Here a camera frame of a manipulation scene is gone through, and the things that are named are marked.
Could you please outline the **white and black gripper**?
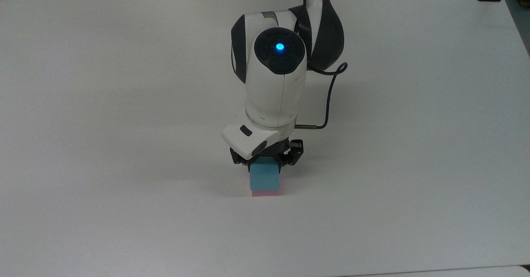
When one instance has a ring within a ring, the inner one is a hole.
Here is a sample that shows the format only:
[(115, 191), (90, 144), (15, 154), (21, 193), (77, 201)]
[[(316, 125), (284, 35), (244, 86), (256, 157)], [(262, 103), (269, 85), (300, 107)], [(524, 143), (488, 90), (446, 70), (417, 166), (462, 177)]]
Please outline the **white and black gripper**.
[(278, 153), (278, 165), (294, 166), (304, 154), (303, 140), (287, 139), (293, 133), (294, 126), (294, 121), (280, 127), (254, 124), (246, 113), (238, 113), (223, 129), (222, 138), (230, 147), (233, 163), (244, 166), (250, 166), (249, 160), (262, 150), (286, 139)]

